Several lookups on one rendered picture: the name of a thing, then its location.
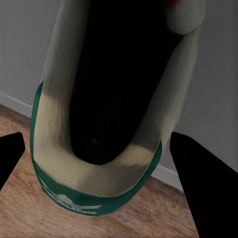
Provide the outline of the gym shoe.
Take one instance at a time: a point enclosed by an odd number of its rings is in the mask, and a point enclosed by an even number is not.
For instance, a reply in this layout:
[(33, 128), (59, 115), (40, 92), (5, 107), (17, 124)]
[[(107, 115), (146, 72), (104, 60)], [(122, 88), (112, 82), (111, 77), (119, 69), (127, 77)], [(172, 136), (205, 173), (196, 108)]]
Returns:
[(63, 0), (30, 123), (40, 188), (106, 217), (159, 164), (193, 75), (206, 0)]

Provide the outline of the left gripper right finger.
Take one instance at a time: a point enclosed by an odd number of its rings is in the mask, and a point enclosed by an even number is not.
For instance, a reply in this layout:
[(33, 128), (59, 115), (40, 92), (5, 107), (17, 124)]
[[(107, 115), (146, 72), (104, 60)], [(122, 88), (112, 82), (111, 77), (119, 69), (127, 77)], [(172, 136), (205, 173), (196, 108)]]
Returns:
[(199, 237), (238, 238), (238, 173), (184, 134), (170, 152)]

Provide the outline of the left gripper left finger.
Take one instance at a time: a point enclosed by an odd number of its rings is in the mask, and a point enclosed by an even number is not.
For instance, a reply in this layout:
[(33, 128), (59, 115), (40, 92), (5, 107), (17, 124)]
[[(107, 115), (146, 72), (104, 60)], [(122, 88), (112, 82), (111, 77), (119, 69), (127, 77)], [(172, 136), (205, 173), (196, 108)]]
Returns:
[(25, 151), (21, 132), (0, 137), (0, 190)]

